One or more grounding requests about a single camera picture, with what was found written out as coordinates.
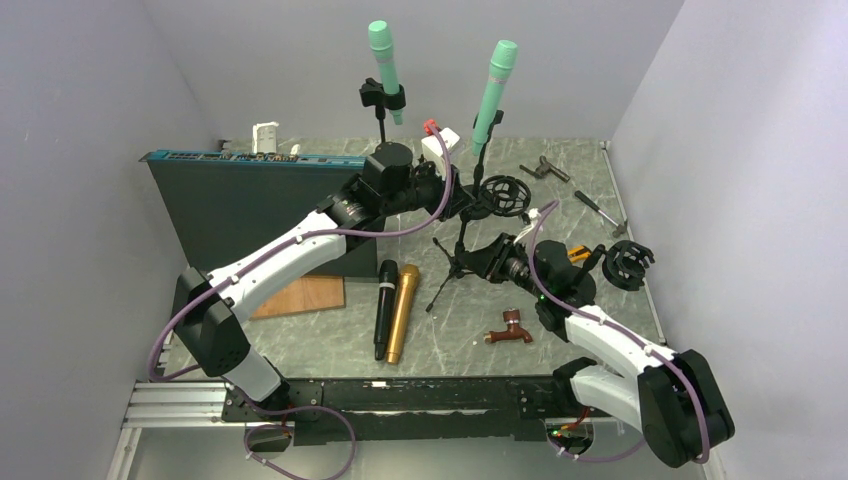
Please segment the black tripod shock-mount stand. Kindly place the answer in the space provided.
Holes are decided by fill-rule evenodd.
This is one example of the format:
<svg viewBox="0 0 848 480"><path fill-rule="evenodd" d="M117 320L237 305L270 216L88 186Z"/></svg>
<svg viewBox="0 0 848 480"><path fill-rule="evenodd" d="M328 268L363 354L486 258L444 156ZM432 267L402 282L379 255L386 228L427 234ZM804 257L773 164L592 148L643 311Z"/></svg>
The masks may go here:
<svg viewBox="0 0 848 480"><path fill-rule="evenodd" d="M530 187L517 177L510 175L493 175L482 182L481 192L478 199L482 202L482 204L476 204L471 207L473 220L481 220L490 215L504 218L519 217L528 211L532 199L532 193ZM433 244L440 249L448 259L449 269L433 299L426 306L425 311L427 313L430 313L433 310L437 299L450 281L460 280L467 274L471 273L471 271L465 268L456 258L459 251L462 249L461 243L464 238L464 228L468 223L469 220L463 220L461 224L460 238L456 242L454 253L449 252L436 237L432 238Z"/></svg>

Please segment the gold microphone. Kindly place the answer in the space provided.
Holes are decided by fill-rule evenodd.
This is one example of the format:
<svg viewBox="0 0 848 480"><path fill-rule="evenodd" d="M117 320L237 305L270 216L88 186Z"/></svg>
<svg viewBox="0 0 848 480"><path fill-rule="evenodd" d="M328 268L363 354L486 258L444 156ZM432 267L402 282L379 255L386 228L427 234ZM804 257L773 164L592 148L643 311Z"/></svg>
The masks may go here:
<svg viewBox="0 0 848 480"><path fill-rule="evenodd" d="M397 365L403 353L410 312L414 303L415 292L420 280L420 271L416 265L406 264L399 272L396 302L392 317L386 362Z"/></svg>

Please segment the black microphone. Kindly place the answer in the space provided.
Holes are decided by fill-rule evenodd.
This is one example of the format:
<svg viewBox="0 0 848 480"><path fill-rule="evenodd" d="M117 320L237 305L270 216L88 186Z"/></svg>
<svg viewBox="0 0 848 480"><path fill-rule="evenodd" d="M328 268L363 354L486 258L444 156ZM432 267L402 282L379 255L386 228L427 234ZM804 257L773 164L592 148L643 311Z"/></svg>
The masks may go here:
<svg viewBox="0 0 848 480"><path fill-rule="evenodd" d="M378 301L374 329L374 359L383 361L387 355L391 323L394 315L399 268L395 260L384 260L378 275Z"/></svg>

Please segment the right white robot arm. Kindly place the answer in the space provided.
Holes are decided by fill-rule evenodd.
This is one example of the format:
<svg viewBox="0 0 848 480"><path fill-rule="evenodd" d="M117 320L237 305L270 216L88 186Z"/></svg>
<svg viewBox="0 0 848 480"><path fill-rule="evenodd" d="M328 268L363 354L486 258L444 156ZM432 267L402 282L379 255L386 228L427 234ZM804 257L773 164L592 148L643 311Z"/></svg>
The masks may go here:
<svg viewBox="0 0 848 480"><path fill-rule="evenodd" d="M608 281L637 289L653 260L646 247L627 240L610 249L568 249L552 240L525 246L518 236L502 233L486 247L458 247L455 254L463 271L532 294L543 327L590 352L552 374L551 401L560 413L595 408L613 416L640 432L653 454L673 468L706 462L713 448L733 437L734 422L702 354L654 343L595 302L592 269L601 265Z"/></svg>

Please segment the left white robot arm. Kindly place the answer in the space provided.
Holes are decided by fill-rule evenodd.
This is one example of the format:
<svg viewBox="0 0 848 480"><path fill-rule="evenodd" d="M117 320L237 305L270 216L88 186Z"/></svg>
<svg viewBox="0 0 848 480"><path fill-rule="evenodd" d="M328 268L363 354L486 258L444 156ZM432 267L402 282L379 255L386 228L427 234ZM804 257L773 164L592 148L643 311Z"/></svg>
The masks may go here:
<svg viewBox="0 0 848 480"><path fill-rule="evenodd" d="M225 379L258 417L275 419L289 404L290 385L243 330L258 307L365 240L386 236L382 222L389 216L425 210L430 220L444 221L472 202L458 169L444 156L414 164L409 148L383 143L360 172L288 232L227 266L184 271L173 302L173 330L206 376Z"/></svg>

